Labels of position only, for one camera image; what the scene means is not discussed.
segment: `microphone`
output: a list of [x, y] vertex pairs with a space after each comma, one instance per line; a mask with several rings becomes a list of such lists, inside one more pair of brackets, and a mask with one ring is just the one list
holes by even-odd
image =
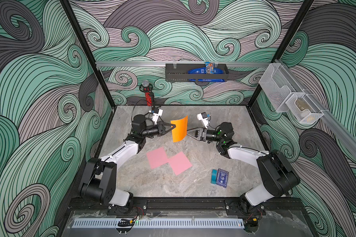
[[139, 87], [140, 91], [145, 93], [145, 98], [147, 99], [147, 105], [153, 106], [154, 94], [152, 92], [153, 86], [148, 82], [148, 80], [143, 80]]

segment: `metal bracket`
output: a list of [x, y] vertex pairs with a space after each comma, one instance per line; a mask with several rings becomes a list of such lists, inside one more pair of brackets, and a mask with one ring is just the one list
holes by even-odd
[[250, 213], [245, 214], [238, 208], [240, 201], [235, 201], [234, 199], [224, 200], [225, 209], [228, 216], [238, 216], [238, 218], [248, 218], [252, 216], [265, 216], [266, 212], [260, 208], [260, 205], [255, 206]]
[[[166, 67], [166, 64], [178, 63], [179, 64], [204, 64], [205, 61], [96, 61], [97, 67]], [[270, 62], [237, 62], [237, 61], [218, 61], [214, 64], [227, 64], [230, 68], [267, 68]]]
[[[116, 206], [116, 205], [109, 205], [108, 206], [108, 215], [110, 216], [116, 216], [119, 218], [126, 218], [127, 216], [133, 216], [135, 217], [137, 215], [137, 207], [141, 208], [144, 211], [144, 215], [147, 213], [147, 206], [148, 206], [148, 201], [145, 199], [134, 199], [133, 200], [133, 209], [131, 212], [124, 213], [122, 212], [122, 207]], [[138, 214], [142, 215], [142, 211], [138, 209]]]

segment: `wave pattern wallpaper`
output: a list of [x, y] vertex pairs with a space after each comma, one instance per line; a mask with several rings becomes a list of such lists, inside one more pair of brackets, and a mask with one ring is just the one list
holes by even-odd
[[[356, 138], [356, 1], [311, 9], [282, 60]], [[319, 235], [355, 237], [356, 159], [322, 120], [299, 124], [291, 112], [276, 113], [263, 92], [252, 110], [266, 143], [301, 177], [293, 196]]]
[[57, 234], [110, 112], [59, 0], [0, 0], [0, 237]]
[[[71, 0], [97, 61], [270, 62], [301, 0]], [[166, 82], [164, 68], [102, 67], [114, 102], [136, 104], [142, 80], [158, 104], [247, 104], [261, 68], [226, 83]]]

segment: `teal tape roll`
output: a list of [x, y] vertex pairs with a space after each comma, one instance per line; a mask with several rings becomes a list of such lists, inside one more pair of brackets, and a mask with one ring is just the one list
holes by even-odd
[[216, 175], [218, 174], [218, 171], [216, 169], [212, 170], [212, 176], [211, 176], [211, 183], [216, 184]]

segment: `white mesh container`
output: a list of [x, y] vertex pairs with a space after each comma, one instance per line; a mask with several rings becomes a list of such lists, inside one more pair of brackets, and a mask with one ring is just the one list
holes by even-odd
[[313, 124], [323, 116], [323, 112], [309, 105], [304, 99], [305, 97], [306, 93], [295, 92], [291, 94], [285, 103], [301, 124]]
[[290, 97], [291, 93], [295, 92], [292, 85], [282, 74], [281, 71], [283, 70], [285, 69], [282, 68], [280, 63], [271, 63], [259, 82], [272, 106], [279, 113], [289, 111], [285, 101]]

